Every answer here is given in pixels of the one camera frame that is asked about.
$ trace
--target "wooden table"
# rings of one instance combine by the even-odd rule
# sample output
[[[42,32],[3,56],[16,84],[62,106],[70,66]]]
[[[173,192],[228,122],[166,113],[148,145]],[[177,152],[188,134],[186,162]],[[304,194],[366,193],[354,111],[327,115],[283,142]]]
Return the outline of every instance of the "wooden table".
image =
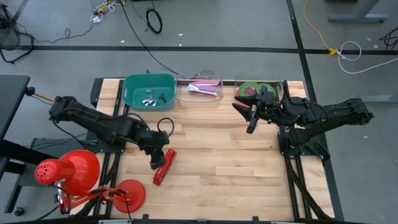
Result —
[[[119,79],[104,79],[97,110],[112,115]],[[302,82],[289,82],[292,96],[305,97]],[[231,106],[234,86],[224,86],[224,97],[217,108],[183,108],[176,101],[170,111],[140,112],[151,129],[159,119],[175,123],[170,144],[164,151],[177,152],[174,163],[161,186],[152,183],[155,171],[150,157],[127,143],[121,156],[116,185],[127,179],[142,182],[146,201],[131,214],[141,218],[184,220],[293,220],[284,158],[279,151],[274,124],[259,121],[253,134],[248,124]],[[170,125],[161,128],[170,130]],[[102,162],[103,155],[97,154]],[[322,162],[315,156],[302,156],[307,189],[319,206],[333,217]],[[300,192],[298,204],[304,217]],[[128,218],[112,209],[111,218]]]

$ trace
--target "green tape roll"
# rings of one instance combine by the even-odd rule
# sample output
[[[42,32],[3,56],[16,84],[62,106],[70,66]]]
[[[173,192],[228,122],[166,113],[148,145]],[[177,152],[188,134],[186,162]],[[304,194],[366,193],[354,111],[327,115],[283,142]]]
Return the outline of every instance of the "green tape roll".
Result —
[[[273,92],[273,93],[274,93],[274,97],[276,97],[276,95],[275,95],[275,90],[274,90],[274,88],[273,88],[270,84],[260,83],[260,84],[258,84],[258,85],[259,85],[258,93],[261,91],[261,87],[262,87],[262,86],[265,86],[265,87],[267,87],[267,91]]]
[[[258,92],[260,90],[260,86],[259,86],[258,83],[256,83],[256,82],[245,82],[239,87],[239,96],[245,96],[244,90],[249,88],[249,87],[253,87],[256,92]]]

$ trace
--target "red lamp base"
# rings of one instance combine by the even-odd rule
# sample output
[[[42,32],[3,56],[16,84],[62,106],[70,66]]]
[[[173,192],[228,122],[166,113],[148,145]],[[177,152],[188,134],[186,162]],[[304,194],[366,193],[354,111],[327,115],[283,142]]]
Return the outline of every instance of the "red lamp base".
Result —
[[[145,188],[142,183],[137,180],[125,180],[121,182],[117,187],[117,189],[124,190],[128,192],[127,197],[130,201],[127,205],[125,202],[115,201],[114,206],[123,213],[131,213],[135,212],[139,208],[141,208],[142,204],[145,201]]]

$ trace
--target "tape roll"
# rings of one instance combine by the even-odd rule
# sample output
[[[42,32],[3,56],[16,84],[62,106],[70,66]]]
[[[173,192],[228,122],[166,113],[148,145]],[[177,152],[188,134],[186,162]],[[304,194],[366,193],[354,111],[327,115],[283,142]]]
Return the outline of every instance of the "tape roll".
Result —
[[[255,93],[258,93],[260,86],[256,82],[245,82],[243,83],[239,89],[239,96],[252,96]]]

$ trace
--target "yellow cable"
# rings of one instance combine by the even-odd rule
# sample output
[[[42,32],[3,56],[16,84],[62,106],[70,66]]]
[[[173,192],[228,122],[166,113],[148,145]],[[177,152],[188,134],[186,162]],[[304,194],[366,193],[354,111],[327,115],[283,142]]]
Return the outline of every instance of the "yellow cable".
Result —
[[[321,32],[319,32],[319,30],[317,30],[317,28],[315,28],[315,27],[311,24],[311,22],[308,21],[307,15],[306,15],[307,3],[308,3],[308,0],[305,0],[304,9],[303,9],[304,19],[306,20],[307,24],[309,24],[310,27],[311,27],[313,30],[315,30],[315,31],[319,34],[319,37],[321,38],[321,41],[322,41],[323,45],[329,50],[329,55],[335,55],[335,54],[337,54],[338,49],[333,49],[333,48],[328,47],[327,44],[325,43],[325,41],[323,40],[323,37],[322,37]]]
[[[38,96],[38,97],[40,97],[40,98],[43,98],[43,99],[45,99],[45,100],[49,100],[49,101],[55,102],[54,99],[51,99],[51,98],[49,98],[49,97],[47,97],[47,96],[44,96],[44,95],[41,95],[41,94],[39,94],[39,93],[33,93],[33,95],[36,95],[36,96]]]

